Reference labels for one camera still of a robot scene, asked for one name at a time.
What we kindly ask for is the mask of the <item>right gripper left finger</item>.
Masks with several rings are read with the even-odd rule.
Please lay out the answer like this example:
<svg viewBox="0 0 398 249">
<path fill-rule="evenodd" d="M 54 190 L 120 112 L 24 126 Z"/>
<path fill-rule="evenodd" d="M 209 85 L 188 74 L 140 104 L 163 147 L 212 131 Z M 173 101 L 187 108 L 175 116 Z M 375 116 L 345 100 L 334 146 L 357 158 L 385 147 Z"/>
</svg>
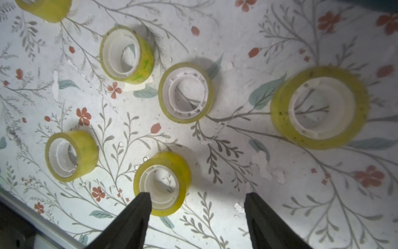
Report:
<svg viewBox="0 0 398 249">
<path fill-rule="evenodd" d="M 87 249 L 142 249 L 152 211 L 150 193 L 139 193 Z"/>
</svg>

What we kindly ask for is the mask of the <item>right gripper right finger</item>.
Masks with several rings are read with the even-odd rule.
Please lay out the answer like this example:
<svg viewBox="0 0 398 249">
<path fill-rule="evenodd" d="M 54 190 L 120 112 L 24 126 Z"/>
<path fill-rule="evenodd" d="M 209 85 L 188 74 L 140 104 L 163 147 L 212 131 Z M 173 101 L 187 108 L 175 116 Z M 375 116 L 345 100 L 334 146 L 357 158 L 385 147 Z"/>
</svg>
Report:
<svg viewBox="0 0 398 249">
<path fill-rule="evenodd" d="M 257 193 L 246 195 L 244 209 L 254 249 L 310 248 Z"/>
</svg>

